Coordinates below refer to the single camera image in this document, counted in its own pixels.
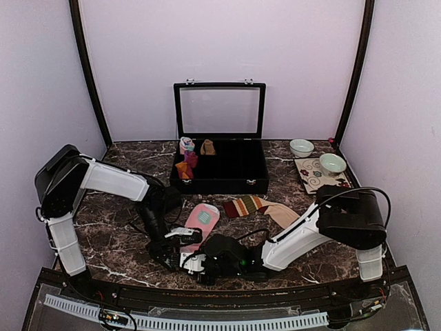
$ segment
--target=black metal pole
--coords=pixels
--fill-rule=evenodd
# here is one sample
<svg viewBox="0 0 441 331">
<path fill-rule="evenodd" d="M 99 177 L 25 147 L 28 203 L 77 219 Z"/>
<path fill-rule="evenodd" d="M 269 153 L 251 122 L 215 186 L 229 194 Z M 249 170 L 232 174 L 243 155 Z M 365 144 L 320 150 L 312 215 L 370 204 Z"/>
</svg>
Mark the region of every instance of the black metal pole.
<svg viewBox="0 0 441 331">
<path fill-rule="evenodd" d="M 361 72 L 363 69 L 363 63 L 365 62 L 367 43 L 369 40 L 369 33 L 371 32 L 371 24 L 373 17 L 373 7 L 375 0 L 366 0 L 365 13 L 363 14 L 363 22 L 361 26 L 360 40 L 358 42 L 358 49 L 356 55 L 356 61 L 353 65 L 351 83 L 347 91 L 345 106 L 343 107 L 340 123 L 338 124 L 336 136 L 334 137 L 334 143 L 339 146 L 342 142 L 343 135 L 349 121 L 353 102 L 356 98 L 358 83 L 360 82 Z"/>
<path fill-rule="evenodd" d="M 76 46 L 80 56 L 81 66 L 83 67 L 85 83 L 89 90 L 90 101 L 94 108 L 95 117 L 98 121 L 101 135 L 103 136 L 105 145 L 109 148 L 112 145 L 112 138 L 110 136 L 109 128 L 105 122 L 101 102 L 99 101 L 98 92 L 96 90 L 95 80 L 92 74 L 92 67 L 90 65 L 88 49 L 85 44 L 83 24 L 81 23 L 81 13 L 78 0 L 69 0 L 70 15 L 72 17 L 72 25 L 74 26 L 74 33 L 76 39 Z"/>
</svg>

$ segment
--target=ceramic bowl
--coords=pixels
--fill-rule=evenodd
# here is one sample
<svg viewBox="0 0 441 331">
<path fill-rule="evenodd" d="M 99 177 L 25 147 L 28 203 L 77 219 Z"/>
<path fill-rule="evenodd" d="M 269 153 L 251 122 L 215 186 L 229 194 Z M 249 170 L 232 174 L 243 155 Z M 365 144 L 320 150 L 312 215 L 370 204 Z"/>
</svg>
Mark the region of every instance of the ceramic bowl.
<svg viewBox="0 0 441 331">
<path fill-rule="evenodd" d="M 346 170 L 347 164 L 338 155 L 327 153 L 319 158 L 320 169 L 326 177 L 337 177 Z"/>
<path fill-rule="evenodd" d="M 289 142 L 289 149 L 295 157 L 308 157 L 314 150 L 314 145 L 308 140 L 294 139 Z"/>
</svg>

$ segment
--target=placemat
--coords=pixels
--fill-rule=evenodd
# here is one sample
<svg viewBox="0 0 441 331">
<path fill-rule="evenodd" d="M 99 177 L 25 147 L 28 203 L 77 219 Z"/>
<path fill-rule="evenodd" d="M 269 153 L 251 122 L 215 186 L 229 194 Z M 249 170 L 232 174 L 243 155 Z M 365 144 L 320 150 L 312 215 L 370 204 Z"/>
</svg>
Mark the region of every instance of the placemat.
<svg viewBox="0 0 441 331">
<path fill-rule="evenodd" d="M 326 177 L 322 174 L 318 158 L 294 159 L 294 163 L 306 193 L 309 195 L 315 194 L 324 185 L 342 186 L 345 188 L 353 187 L 344 172 L 337 177 Z"/>
</svg>

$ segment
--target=lavender wall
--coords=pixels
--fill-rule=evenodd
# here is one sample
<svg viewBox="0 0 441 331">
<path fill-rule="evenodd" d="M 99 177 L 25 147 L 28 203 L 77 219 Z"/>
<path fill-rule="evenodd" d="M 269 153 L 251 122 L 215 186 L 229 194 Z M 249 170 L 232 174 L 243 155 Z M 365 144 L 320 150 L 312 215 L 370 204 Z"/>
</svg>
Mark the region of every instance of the lavender wall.
<svg viewBox="0 0 441 331">
<path fill-rule="evenodd" d="M 41 266 L 51 266 L 34 176 L 66 143 L 102 156 L 68 1 L 0 1 L 0 312 L 20 330 Z"/>
<path fill-rule="evenodd" d="M 389 244 L 441 329 L 441 2 L 378 1 L 342 150 L 393 202 Z"/>
<path fill-rule="evenodd" d="M 264 138 L 328 139 L 343 108 L 363 0 L 82 0 L 112 137 L 175 139 L 172 85 L 267 83 Z"/>
</svg>

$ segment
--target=sock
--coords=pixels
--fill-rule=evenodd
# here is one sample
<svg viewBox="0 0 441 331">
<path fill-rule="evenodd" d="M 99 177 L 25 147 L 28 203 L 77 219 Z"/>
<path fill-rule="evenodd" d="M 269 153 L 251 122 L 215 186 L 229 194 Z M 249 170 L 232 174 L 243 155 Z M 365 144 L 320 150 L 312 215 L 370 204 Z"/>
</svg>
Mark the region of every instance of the sock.
<svg viewBox="0 0 441 331">
<path fill-rule="evenodd" d="M 178 169 L 180 179 L 193 179 L 193 172 L 187 162 L 180 162 L 174 165 Z"/>
<path fill-rule="evenodd" d="M 247 195 L 237 200 L 224 202 L 223 207 L 227 213 L 227 216 L 231 219 L 234 217 L 247 216 L 257 209 L 262 208 L 262 200 L 252 195 Z"/>
<path fill-rule="evenodd" d="M 190 152 L 193 151 L 194 142 L 188 137 L 182 137 L 179 141 L 179 151 L 182 155 L 184 155 L 186 150 L 189 150 Z"/>
<path fill-rule="evenodd" d="M 272 202 L 271 205 L 266 205 L 258 210 L 259 212 L 269 215 L 281 228 L 288 228 L 300 216 L 291 208 L 281 204 Z"/>
<path fill-rule="evenodd" d="M 206 139 L 201 146 L 201 155 L 216 155 L 213 141 Z"/>
<path fill-rule="evenodd" d="M 200 203 L 190 213 L 187 222 L 185 222 L 186 228 L 200 228 L 202 230 L 202 242 L 194 243 L 193 245 L 185 246 L 181 248 L 182 253 L 194 252 L 199 249 L 201 243 L 203 243 L 220 217 L 219 209 L 213 205 L 207 203 Z"/>
<path fill-rule="evenodd" d="M 198 165 L 198 156 L 195 152 L 186 150 L 184 153 L 184 162 L 187 162 L 191 168 L 195 168 Z"/>
<path fill-rule="evenodd" d="M 269 215 L 284 229 L 300 217 L 292 209 L 281 203 L 266 201 L 251 195 L 225 202 L 223 207 L 229 218 L 247 216 L 258 210 L 265 215 Z"/>
</svg>

